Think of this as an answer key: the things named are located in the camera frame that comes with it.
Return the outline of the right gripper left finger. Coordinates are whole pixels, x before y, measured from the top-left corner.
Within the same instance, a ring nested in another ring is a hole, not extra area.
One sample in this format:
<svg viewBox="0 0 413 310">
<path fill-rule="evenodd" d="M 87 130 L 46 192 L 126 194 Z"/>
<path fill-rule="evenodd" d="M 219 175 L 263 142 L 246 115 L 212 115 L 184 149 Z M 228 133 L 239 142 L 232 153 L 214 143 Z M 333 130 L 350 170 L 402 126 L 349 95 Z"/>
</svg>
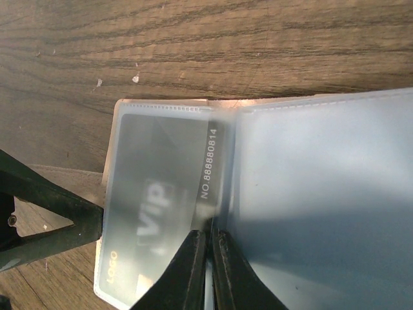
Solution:
<svg viewBox="0 0 413 310">
<path fill-rule="evenodd" d="M 190 231 L 159 280 L 132 309 L 203 309 L 207 241 Z"/>
</svg>

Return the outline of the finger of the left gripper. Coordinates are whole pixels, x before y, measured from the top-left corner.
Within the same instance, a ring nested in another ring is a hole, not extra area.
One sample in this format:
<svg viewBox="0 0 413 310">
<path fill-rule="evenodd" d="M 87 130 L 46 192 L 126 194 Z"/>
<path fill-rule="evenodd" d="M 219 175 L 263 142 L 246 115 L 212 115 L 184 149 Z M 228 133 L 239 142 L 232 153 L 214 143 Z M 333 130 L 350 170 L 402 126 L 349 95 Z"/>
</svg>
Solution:
<svg viewBox="0 0 413 310">
<path fill-rule="evenodd" d="M 11 223 L 15 198 L 73 221 L 53 231 L 20 236 Z M 94 242 L 102 236 L 103 209 L 48 181 L 1 151 L 1 271 Z"/>
</svg>

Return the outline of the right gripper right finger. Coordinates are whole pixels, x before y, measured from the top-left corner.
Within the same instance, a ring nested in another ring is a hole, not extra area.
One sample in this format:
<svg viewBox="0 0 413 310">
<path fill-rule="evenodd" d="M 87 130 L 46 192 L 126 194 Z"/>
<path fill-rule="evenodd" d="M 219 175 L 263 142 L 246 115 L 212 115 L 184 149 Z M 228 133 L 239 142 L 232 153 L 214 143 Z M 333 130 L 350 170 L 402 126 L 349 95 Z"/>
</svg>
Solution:
<svg viewBox="0 0 413 310">
<path fill-rule="evenodd" d="M 229 232 L 212 231 L 216 309 L 286 309 L 259 279 Z"/>
</svg>

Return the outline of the black VIP card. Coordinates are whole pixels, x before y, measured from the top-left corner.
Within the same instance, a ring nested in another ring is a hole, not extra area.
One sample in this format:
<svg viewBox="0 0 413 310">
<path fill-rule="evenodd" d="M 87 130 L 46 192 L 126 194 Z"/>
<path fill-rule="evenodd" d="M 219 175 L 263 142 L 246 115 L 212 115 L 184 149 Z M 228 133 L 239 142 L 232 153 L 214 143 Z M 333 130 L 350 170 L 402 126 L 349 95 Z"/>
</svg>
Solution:
<svg viewBox="0 0 413 310">
<path fill-rule="evenodd" d="M 124 114 L 110 167 L 96 293 L 131 308 L 221 195 L 225 123 Z"/>
</svg>

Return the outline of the pink leather card holder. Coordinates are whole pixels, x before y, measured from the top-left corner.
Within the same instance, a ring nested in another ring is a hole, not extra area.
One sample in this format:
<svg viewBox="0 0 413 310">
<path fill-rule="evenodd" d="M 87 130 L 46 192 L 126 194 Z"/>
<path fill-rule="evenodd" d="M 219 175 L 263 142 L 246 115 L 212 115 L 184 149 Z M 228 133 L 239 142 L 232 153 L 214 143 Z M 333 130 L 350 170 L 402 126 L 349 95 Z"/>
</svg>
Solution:
<svg viewBox="0 0 413 310">
<path fill-rule="evenodd" d="M 228 231 L 287 308 L 412 308 L 411 88 L 239 107 L 120 99 L 106 192 L 128 113 L 225 123 L 221 195 L 201 230 Z"/>
</svg>

